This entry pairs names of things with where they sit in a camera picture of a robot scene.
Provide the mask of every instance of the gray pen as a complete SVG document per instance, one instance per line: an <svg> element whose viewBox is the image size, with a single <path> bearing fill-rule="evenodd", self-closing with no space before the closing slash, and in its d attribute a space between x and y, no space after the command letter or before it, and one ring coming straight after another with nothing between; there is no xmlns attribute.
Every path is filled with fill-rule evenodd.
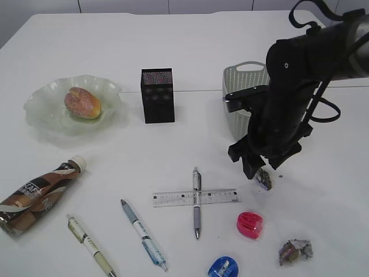
<svg viewBox="0 0 369 277"><path fill-rule="evenodd" d="M193 185L194 185L194 230L196 239L200 237L201 230L201 216L200 216L200 190L201 190L201 174L197 167L193 171Z"/></svg>

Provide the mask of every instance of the white wall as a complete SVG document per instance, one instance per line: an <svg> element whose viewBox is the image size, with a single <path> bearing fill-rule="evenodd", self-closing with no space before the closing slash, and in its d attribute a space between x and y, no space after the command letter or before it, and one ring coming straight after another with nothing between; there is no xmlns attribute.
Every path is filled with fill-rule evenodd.
<svg viewBox="0 0 369 277"><path fill-rule="evenodd" d="M0 48L37 13L79 13L77 0L0 0Z"/></svg>
<svg viewBox="0 0 369 277"><path fill-rule="evenodd" d="M80 0L83 13L168 14L168 0Z"/></svg>
<svg viewBox="0 0 369 277"><path fill-rule="evenodd" d="M298 0L254 0L254 10L291 10ZM336 9L338 0L325 0L326 4L333 12ZM330 26L331 20L326 18L318 7L312 2L301 3L297 10L309 10L326 26Z"/></svg>
<svg viewBox="0 0 369 277"><path fill-rule="evenodd" d="M253 0L169 0L171 14L252 10Z"/></svg>
<svg viewBox="0 0 369 277"><path fill-rule="evenodd" d="M341 15L345 12L364 8L369 13L369 0L339 0L336 13Z"/></svg>

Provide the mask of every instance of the glass plate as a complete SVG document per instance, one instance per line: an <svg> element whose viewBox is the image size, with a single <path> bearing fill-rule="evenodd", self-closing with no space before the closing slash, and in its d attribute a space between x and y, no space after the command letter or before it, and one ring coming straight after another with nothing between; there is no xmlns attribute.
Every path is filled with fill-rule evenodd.
<svg viewBox="0 0 369 277"><path fill-rule="evenodd" d="M79 118L64 105L64 97L71 87L88 90L101 101L101 114L96 119ZM79 135L105 129L112 123L113 114L122 108L119 93L122 89L112 81L90 75L57 79L35 91L24 104L27 123L35 128L66 135Z"/></svg>

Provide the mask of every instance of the ruler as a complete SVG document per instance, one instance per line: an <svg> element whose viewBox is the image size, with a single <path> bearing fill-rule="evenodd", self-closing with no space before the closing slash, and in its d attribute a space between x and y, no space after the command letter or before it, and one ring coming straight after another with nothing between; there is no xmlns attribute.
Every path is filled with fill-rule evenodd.
<svg viewBox="0 0 369 277"><path fill-rule="evenodd" d="M213 189L200 191L201 204L236 203L241 198L236 189ZM186 192L155 192L153 193L154 207L171 207L194 204L194 191Z"/></svg>

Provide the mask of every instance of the ballpoint pen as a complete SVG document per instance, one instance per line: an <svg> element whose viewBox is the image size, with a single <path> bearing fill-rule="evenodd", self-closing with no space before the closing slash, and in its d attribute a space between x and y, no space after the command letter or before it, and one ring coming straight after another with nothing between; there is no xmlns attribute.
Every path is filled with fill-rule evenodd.
<svg viewBox="0 0 369 277"><path fill-rule="evenodd" d="M152 262L156 265L159 265L164 271L168 271L164 257L161 255L159 250L157 250L155 244L152 242L150 236L146 232L142 223L138 220L138 218L132 211L131 207L129 207L129 205L122 199L121 199L121 203L122 203L123 210L126 213L128 219L131 221L137 234L142 239L142 244L144 248L146 249L147 253L149 254Z"/></svg>
<svg viewBox="0 0 369 277"><path fill-rule="evenodd" d="M71 215L67 215L67 218L69 230L76 236L80 243L86 246L88 252L91 253L91 255L104 271L104 273L109 277L116 277L116 274L112 267L109 265L108 261L105 259L103 254L96 247L90 237L86 234L86 232L82 229L82 227L78 224L76 219Z"/></svg>
<svg viewBox="0 0 369 277"><path fill-rule="evenodd" d="M201 190L201 174L197 167L193 171L193 186L194 186L194 230L196 239L200 237L201 216L200 216L200 190Z"/></svg>

